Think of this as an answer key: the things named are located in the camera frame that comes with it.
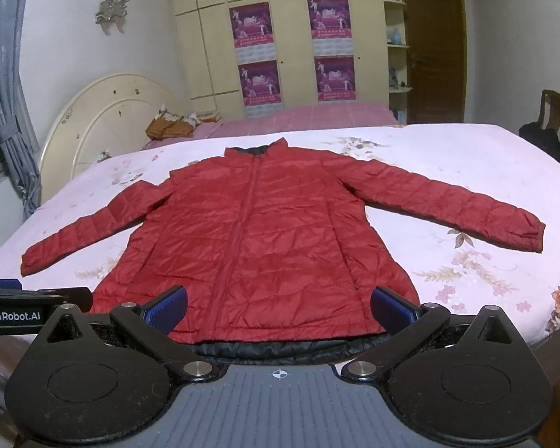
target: red puffer jacket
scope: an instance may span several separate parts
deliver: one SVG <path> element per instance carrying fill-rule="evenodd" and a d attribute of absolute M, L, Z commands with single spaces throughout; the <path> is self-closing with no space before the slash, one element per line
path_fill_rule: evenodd
<path fill-rule="evenodd" d="M 545 225 L 486 195 L 379 161 L 290 148 L 284 139 L 249 152 L 227 149 L 158 186 L 129 186 L 29 248 L 21 273 L 143 219 L 97 287 L 95 312 L 182 285 L 190 308 L 171 334 L 178 342 L 313 340 L 381 332 L 369 304 L 377 285 L 419 303 L 367 222 L 366 202 L 542 251 Z"/>

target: blue gripper pad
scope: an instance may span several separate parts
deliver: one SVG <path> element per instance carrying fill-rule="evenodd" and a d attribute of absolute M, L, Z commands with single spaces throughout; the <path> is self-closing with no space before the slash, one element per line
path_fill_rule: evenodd
<path fill-rule="evenodd" d="M 421 316 L 421 309 L 384 287 L 371 293 L 371 314 L 394 336 Z"/>
<path fill-rule="evenodd" d="M 142 318 L 148 325 L 168 335 L 184 318 L 187 305 L 187 292 L 179 288 L 144 305 Z"/>
<path fill-rule="evenodd" d="M 0 289 L 5 290 L 22 290 L 22 284 L 19 280 L 9 280 L 0 278 Z"/>

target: jacket zipper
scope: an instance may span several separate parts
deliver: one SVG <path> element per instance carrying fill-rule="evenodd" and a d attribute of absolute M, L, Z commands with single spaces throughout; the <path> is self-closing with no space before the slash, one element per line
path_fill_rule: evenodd
<path fill-rule="evenodd" d="M 253 166 L 251 169 L 251 177 L 249 178 L 249 189 L 243 203 L 240 206 L 239 218 L 234 224 L 231 237 L 228 241 L 228 246 L 224 252 L 223 264 L 224 266 L 218 271 L 214 284 L 212 286 L 212 299 L 209 301 L 208 319 L 198 333 L 198 341 L 212 340 L 211 336 L 215 330 L 215 324 L 218 320 L 218 314 L 224 304 L 224 300 L 228 290 L 228 280 L 234 271 L 238 253 L 240 250 L 240 243 L 243 232 L 245 230 L 245 223 L 251 212 L 253 205 L 253 193 L 255 192 L 255 185 L 257 184 L 257 176 L 259 174 L 259 167 L 261 164 L 261 157 L 255 156 L 253 158 Z"/>

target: poster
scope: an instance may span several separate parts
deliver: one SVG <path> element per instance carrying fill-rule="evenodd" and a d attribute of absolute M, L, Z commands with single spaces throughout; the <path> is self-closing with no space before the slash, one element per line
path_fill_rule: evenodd
<path fill-rule="evenodd" d="M 307 0 L 315 56 L 353 55 L 349 0 Z"/>
<path fill-rule="evenodd" d="M 276 58 L 276 44 L 268 2 L 230 8 L 230 23 L 239 64 Z"/>
<path fill-rule="evenodd" d="M 318 101 L 355 101 L 355 59 L 346 57 L 316 57 L 315 76 L 318 84 Z"/>
<path fill-rule="evenodd" d="M 239 65 L 239 74 L 247 118 L 264 118 L 283 108 L 275 60 Z"/>

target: gray gripper base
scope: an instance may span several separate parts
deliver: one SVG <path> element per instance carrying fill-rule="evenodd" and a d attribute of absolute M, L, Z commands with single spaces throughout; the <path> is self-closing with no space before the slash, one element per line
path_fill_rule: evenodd
<path fill-rule="evenodd" d="M 29 443 L 25 448 L 40 448 Z M 329 365 L 233 365 L 190 385 L 144 431 L 104 448 L 441 448 L 411 431 L 370 386 L 341 381 Z"/>

